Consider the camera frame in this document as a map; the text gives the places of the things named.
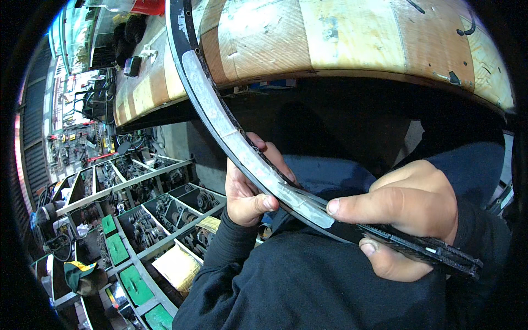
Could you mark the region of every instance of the cap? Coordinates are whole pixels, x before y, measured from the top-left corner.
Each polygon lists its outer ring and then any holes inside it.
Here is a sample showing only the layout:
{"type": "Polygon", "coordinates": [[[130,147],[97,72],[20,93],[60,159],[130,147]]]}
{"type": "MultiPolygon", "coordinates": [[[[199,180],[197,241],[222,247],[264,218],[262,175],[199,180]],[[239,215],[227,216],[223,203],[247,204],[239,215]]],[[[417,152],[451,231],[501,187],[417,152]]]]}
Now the cap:
{"type": "Polygon", "coordinates": [[[77,292],[79,287],[79,279],[86,275],[89,275],[96,269],[97,263],[91,263],[85,265],[82,262],[71,261],[64,263],[64,278],[66,283],[73,292],[77,292]]]}

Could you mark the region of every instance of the fingernail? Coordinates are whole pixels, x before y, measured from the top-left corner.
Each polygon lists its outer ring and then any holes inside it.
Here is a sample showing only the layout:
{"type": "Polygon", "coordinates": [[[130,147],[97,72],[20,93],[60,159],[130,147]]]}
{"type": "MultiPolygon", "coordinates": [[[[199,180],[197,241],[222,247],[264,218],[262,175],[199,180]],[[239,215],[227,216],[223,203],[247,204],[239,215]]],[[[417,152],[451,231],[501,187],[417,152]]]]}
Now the fingernail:
{"type": "Polygon", "coordinates": [[[273,208],[271,207],[271,196],[266,196],[264,199],[264,207],[268,209],[268,211],[273,212],[273,208]]]}
{"type": "Polygon", "coordinates": [[[366,243],[366,244],[361,245],[360,249],[361,249],[361,251],[363,251],[363,253],[367,257],[370,257],[371,255],[374,254],[374,252],[376,252],[376,248],[370,243],[366,243]]]}
{"type": "Polygon", "coordinates": [[[290,179],[292,182],[295,182],[295,175],[294,175],[292,172],[286,174],[286,176],[287,176],[288,179],[290,179]]]}
{"type": "Polygon", "coordinates": [[[337,209],[339,208],[339,198],[336,198],[334,200],[331,200],[328,203],[328,206],[326,207],[327,212],[329,214],[335,214],[337,212],[337,209]]]}

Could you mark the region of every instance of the green box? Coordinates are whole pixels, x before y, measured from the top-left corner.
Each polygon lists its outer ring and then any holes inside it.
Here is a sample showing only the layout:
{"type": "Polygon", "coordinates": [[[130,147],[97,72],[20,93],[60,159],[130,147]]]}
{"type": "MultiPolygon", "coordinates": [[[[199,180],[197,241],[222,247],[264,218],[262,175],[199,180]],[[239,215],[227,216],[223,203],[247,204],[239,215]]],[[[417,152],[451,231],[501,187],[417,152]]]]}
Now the green box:
{"type": "Polygon", "coordinates": [[[157,305],[147,314],[145,319],[152,330],[168,330],[172,329],[173,317],[163,308],[162,305],[157,305]]]}
{"type": "Polygon", "coordinates": [[[112,215],[110,214],[108,214],[106,217],[101,219],[101,224],[102,224],[102,231],[103,233],[105,233],[106,237],[110,236],[110,234],[112,234],[114,231],[117,230],[114,219],[112,218],[112,215]]]}
{"type": "Polygon", "coordinates": [[[121,241],[119,234],[108,237],[106,239],[106,246],[115,266],[128,259],[127,249],[125,249],[125,245],[121,241]]]}
{"type": "Polygon", "coordinates": [[[136,306],[146,303],[154,297],[143,278],[139,275],[136,266],[130,266],[119,274],[128,295],[136,306]]]}

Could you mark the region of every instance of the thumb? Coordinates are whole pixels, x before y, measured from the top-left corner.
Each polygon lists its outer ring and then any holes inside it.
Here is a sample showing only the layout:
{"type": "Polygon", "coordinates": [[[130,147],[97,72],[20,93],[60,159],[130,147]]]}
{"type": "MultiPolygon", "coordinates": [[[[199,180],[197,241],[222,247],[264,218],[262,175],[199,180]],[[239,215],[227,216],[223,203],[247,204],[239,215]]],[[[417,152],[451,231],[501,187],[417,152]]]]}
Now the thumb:
{"type": "Polygon", "coordinates": [[[398,282],[414,282],[432,271],[430,265],[411,260],[370,238],[359,241],[359,246],[369,259],[374,273],[381,278],[398,282]]]}
{"type": "Polygon", "coordinates": [[[273,196],[259,194],[252,197],[239,197],[228,202],[228,213],[231,220],[239,224],[253,225],[251,220],[268,211],[279,208],[279,202],[273,196]]]}

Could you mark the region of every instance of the wooden workbench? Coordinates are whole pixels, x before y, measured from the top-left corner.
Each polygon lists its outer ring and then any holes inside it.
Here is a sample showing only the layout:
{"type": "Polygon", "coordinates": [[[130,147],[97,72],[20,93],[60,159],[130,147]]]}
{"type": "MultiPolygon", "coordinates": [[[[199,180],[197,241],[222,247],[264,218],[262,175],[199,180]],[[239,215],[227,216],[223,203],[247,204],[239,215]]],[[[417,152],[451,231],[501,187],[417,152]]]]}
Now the wooden workbench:
{"type": "MultiPolygon", "coordinates": [[[[514,107],[506,67],[463,0],[197,0],[193,19],[220,87],[296,77],[374,77],[443,88],[498,112],[514,107]],[[460,80],[450,82],[450,72],[460,80]]],[[[122,126],[186,99],[165,18],[149,17],[144,44],[158,51],[140,74],[119,73],[115,118],[122,126]]]]}

